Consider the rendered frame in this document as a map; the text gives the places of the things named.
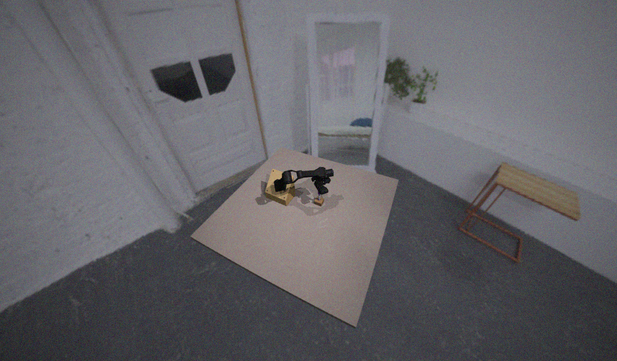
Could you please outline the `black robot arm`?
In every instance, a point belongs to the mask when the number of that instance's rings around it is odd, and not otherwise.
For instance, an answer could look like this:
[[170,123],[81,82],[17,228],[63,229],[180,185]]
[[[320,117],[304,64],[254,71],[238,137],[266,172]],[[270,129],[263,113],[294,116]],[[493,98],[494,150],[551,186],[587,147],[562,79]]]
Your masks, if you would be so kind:
[[306,171],[287,170],[282,173],[281,179],[276,179],[274,181],[275,192],[285,191],[286,184],[294,183],[292,182],[291,171],[294,171],[297,174],[297,178],[294,180],[294,182],[304,177],[315,177],[319,181],[322,179],[325,179],[323,182],[324,182],[324,185],[326,185],[331,182],[330,177],[334,176],[333,169],[326,170],[326,167],[318,167],[318,169],[306,170]]

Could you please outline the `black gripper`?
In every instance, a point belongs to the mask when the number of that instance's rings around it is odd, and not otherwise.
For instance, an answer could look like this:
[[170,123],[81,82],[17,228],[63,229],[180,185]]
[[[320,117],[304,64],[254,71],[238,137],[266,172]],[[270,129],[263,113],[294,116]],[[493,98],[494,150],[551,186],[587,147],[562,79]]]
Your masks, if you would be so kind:
[[323,186],[324,185],[324,183],[323,183],[324,180],[325,179],[317,180],[315,177],[312,177],[312,182],[315,181],[315,187],[317,188],[317,190],[319,191],[319,194],[321,194],[321,195],[327,194],[329,192],[328,188]]

